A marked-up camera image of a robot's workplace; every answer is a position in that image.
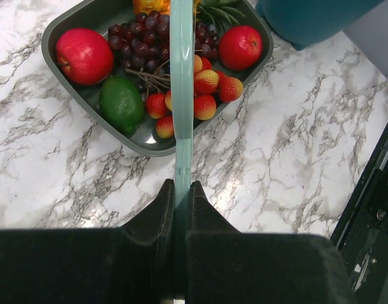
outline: red apple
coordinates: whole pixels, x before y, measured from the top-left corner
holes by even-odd
[[[219,41],[221,63],[236,72],[254,65],[262,50],[262,37],[256,29],[248,25],[231,27]]]
[[[88,28],[73,28],[56,43],[57,64],[76,84],[91,86],[105,79],[113,68],[108,42]]]

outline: white marble surface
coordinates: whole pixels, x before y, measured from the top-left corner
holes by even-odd
[[[42,58],[79,0],[0,3],[0,228],[121,225],[174,175],[174,155],[121,145]],[[195,138],[193,179],[241,231],[329,236],[388,119],[388,83],[344,34],[296,52],[274,36],[244,97]]]

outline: lime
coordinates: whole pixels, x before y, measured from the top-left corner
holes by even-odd
[[[145,108],[136,86],[129,80],[113,76],[104,81],[100,91],[102,117],[122,133],[132,134],[142,122]]]

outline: dark green tray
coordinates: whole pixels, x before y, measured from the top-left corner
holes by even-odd
[[[273,40],[268,26],[257,15],[253,7],[246,2],[240,1],[236,8],[245,14],[246,18],[239,20],[242,25],[251,25],[259,31],[263,41],[263,53],[257,64],[246,71],[236,73],[223,68],[218,62],[213,65],[215,70],[224,72],[228,76],[240,79],[246,86],[262,69],[270,59],[273,52]],[[101,84],[92,87],[83,87],[70,83],[61,73],[55,63],[55,44],[59,37],[69,29],[75,27],[85,27],[93,29],[102,35],[107,33],[108,26],[113,23],[123,23],[133,19],[133,9],[131,0],[85,0],[66,11],[64,14],[53,20],[43,33],[42,53],[43,57],[57,77],[59,82],[70,93],[70,95],[109,133],[115,136],[120,142],[130,149],[148,156],[165,156],[175,152],[176,140],[174,137],[161,139],[156,135],[156,121],[146,115],[143,123],[132,135],[125,135],[113,128],[101,117],[98,106],[98,94]],[[115,68],[114,75],[123,75],[129,78],[121,68]],[[225,109],[228,104],[217,101],[217,113],[215,117]],[[194,135],[200,132],[211,120],[194,120]]]

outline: grape stem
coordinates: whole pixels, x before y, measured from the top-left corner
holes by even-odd
[[[169,74],[150,74],[146,72],[138,72],[131,70],[130,68],[125,69],[126,73],[130,73],[138,76],[140,79],[145,81],[149,86],[156,88],[159,92],[161,91],[160,87],[169,90],[170,89],[170,75]]]

